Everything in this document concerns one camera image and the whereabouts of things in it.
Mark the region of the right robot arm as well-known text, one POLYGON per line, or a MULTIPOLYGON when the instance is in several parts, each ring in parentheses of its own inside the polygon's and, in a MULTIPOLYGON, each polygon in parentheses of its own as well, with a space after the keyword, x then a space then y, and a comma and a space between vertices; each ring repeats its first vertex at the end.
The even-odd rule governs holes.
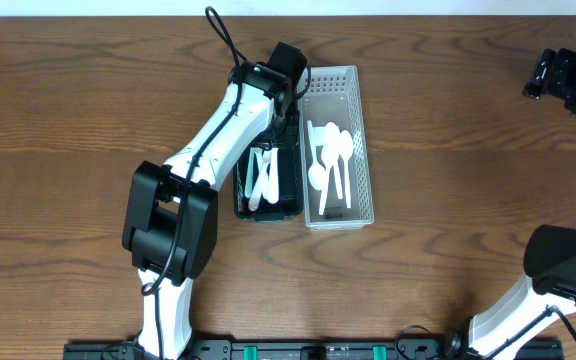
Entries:
MULTIPOLYGON (((550 95, 576 115, 576 51, 546 49, 523 94, 550 95)), ((555 321, 576 313, 576 226, 539 226, 529 238, 518 281, 489 309, 472 317, 443 350, 446 359, 513 359, 555 321)))

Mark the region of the thin white spoon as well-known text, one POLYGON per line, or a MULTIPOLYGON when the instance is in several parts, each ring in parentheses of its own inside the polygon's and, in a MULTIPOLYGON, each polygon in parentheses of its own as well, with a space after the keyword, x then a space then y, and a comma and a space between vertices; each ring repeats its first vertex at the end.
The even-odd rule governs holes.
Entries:
POLYGON ((340 142, 341 146, 339 153, 344 162, 344 190, 345 190, 344 199, 346 201, 346 207, 350 208, 352 200, 350 189, 351 182, 350 182, 349 161, 353 156, 354 148, 353 148, 352 135, 348 130, 343 130, 340 133, 340 142))
POLYGON ((321 157, 324 163, 324 179, 323 179, 323 187, 321 190, 318 213, 320 215, 323 215, 329 191, 330 172, 334 167, 334 165, 337 163, 339 157, 337 146, 334 144, 325 145, 322 148, 321 157))
POLYGON ((339 149, 337 147, 337 141, 339 139, 340 131, 338 126, 334 122, 328 122, 325 126, 325 146, 327 149, 333 153, 332 161, 332 171, 335 180, 335 187, 337 192, 337 197, 339 199, 343 198, 341 175, 339 171, 339 149))
POLYGON ((315 131, 311 120, 307 121, 307 131, 310 145, 310 152, 312 163, 308 169, 308 179, 311 186, 317 190, 321 191, 323 189, 323 180, 325 175, 324 167, 319 163, 316 151, 316 137, 315 131))

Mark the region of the mint green plastic fork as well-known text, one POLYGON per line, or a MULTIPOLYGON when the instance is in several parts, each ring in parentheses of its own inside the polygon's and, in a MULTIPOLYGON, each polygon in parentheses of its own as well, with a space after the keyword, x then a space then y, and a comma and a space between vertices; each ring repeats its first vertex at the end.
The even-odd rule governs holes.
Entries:
POLYGON ((254 182, 254 169, 256 168, 257 148, 251 148, 249 151, 248 166, 245 179, 244 196, 249 198, 252 194, 254 182))

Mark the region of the thick white plastic spoon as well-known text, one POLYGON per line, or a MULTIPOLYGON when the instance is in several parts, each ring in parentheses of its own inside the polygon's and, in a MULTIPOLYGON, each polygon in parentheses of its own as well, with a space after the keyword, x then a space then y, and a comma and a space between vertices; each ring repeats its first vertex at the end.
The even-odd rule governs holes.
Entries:
POLYGON ((276 204, 279 200, 278 148, 271 149, 270 170, 268 174, 267 200, 270 204, 276 204))

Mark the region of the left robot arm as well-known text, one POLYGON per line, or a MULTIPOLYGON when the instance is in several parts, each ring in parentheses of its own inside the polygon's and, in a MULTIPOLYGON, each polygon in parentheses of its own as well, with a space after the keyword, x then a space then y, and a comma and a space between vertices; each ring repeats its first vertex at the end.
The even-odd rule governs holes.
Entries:
POLYGON ((231 171, 245 166, 278 179, 265 193, 272 202, 261 206, 263 219, 301 210, 297 84, 308 70, 304 54, 284 42, 266 62, 237 58, 223 100, 190 143, 161 165, 136 169, 122 233, 144 298, 136 358, 186 354, 192 286, 216 245, 218 195, 231 171))

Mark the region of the white plastic fork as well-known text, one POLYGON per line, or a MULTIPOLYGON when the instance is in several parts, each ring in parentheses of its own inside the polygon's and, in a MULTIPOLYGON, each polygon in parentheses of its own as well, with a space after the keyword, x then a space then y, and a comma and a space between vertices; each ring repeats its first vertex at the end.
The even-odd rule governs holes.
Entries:
POLYGON ((262 152, 262 167, 259 171, 259 175, 255 182, 255 185, 252 189, 251 196, 248 202, 248 208, 250 211, 254 212, 258 209, 259 203, 261 201, 261 195, 263 192, 264 185, 266 184, 265 178, 267 174, 267 168, 271 162, 271 152, 270 151, 263 151, 262 152))
POLYGON ((268 184, 269 184, 269 167, 271 163, 271 155, 270 151, 263 151, 262 152, 262 167, 260 170, 259 177, 261 179, 261 198, 267 199, 268 198, 268 184))

